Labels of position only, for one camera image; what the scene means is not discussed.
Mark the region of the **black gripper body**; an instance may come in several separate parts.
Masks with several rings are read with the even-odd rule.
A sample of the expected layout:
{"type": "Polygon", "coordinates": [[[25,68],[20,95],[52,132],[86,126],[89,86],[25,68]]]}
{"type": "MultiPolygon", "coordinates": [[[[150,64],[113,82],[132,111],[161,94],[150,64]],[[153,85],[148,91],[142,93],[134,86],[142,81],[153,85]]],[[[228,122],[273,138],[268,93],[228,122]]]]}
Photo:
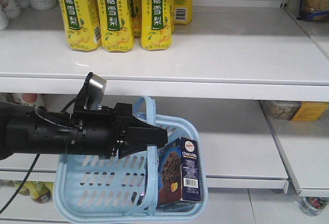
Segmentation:
{"type": "Polygon", "coordinates": [[[132,104],[117,103],[114,108],[101,106],[85,109],[75,104],[71,123],[76,131],[69,142],[71,155],[96,155],[109,159],[116,155],[123,140],[121,126],[132,118],[132,104]]]}

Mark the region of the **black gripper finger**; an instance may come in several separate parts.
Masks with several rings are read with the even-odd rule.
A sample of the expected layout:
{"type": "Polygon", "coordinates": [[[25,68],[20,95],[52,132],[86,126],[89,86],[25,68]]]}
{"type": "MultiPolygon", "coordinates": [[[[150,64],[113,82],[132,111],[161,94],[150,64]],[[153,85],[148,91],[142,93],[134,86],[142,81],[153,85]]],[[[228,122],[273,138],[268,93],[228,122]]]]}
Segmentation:
{"type": "Polygon", "coordinates": [[[156,145],[161,148],[168,142],[167,131],[132,116],[124,128],[124,145],[137,148],[156,145]]]}
{"type": "Polygon", "coordinates": [[[129,155],[146,151],[149,146],[150,145],[133,145],[133,146],[119,145],[118,146],[118,158],[122,159],[129,155]]]}

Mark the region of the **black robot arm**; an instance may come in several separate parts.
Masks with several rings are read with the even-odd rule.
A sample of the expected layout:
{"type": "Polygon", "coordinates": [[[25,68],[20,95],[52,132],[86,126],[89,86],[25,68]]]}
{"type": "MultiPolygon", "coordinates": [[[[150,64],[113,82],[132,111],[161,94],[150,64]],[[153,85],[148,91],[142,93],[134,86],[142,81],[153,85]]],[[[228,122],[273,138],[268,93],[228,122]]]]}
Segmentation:
{"type": "Polygon", "coordinates": [[[130,104],[99,110],[75,106],[68,114],[1,103],[1,159],[15,153],[121,159],[149,146],[162,148],[167,142],[167,131],[137,119],[130,104]]]}

